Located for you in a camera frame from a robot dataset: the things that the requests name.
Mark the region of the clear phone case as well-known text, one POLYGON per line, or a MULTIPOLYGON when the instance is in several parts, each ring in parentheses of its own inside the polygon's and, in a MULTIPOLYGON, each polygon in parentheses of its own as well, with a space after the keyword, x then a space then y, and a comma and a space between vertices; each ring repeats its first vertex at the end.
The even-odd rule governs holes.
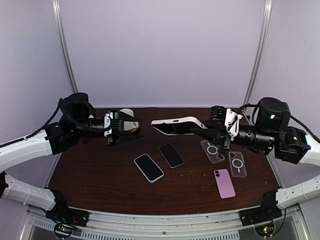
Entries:
POLYGON ((225 156, 219 152, 218 147, 212 144, 210 141, 202 140, 200 142, 200 146, 202 147, 211 164, 215 165, 225 160, 225 156))

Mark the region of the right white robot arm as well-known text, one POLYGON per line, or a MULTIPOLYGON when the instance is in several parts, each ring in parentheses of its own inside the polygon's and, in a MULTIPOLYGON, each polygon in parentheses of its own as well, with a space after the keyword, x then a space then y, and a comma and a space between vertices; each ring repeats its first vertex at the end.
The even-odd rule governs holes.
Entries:
POLYGON ((320 140, 291 115, 289 105, 273 97, 263 97, 257 104, 245 104, 238 110, 222 106, 211 108, 210 118, 198 135, 228 150, 232 143, 292 164, 320 164, 320 140))

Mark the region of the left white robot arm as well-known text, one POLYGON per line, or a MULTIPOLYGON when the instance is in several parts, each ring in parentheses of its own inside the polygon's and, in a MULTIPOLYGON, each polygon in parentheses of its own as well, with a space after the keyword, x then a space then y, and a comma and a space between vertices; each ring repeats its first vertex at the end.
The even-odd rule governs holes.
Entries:
POLYGON ((136 136, 126 133, 125 124, 138 124, 142 119, 120 110, 109 110, 97 117, 84 92, 60 98, 55 112, 62 113, 58 122, 52 122, 50 117, 35 132, 0 145, 0 197, 52 211, 61 222, 67 222, 72 211, 61 192, 15 179, 6 170, 29 160, 63 153, 80 139, 104 138, 109 146, 128 142, 136 136))

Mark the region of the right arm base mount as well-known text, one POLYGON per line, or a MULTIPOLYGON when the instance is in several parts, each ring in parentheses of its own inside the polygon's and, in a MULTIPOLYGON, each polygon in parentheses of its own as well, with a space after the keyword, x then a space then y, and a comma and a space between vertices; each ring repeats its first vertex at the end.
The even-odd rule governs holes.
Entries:
POLYGON ((243 227, 254 225, 255 233, 263 238, 273 237, 276 230, 275 219, 283 216, 282 210, 277 206, 276 193, 278 190, 265 192, 261 205, 238 212, 243 227))

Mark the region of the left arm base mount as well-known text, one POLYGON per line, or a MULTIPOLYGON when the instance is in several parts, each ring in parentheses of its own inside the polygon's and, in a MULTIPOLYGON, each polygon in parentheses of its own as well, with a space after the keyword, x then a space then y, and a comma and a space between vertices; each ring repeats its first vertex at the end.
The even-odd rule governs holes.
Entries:
POLYGON ((51 210, 45 210, 45 216, 56 224, 64 224, 77 230, 77 227, 86 227, 90 213, 86 210, 80 210, 69 207, 65 197, 59 190, 46 188, 54 196, 55 205, 51 210))

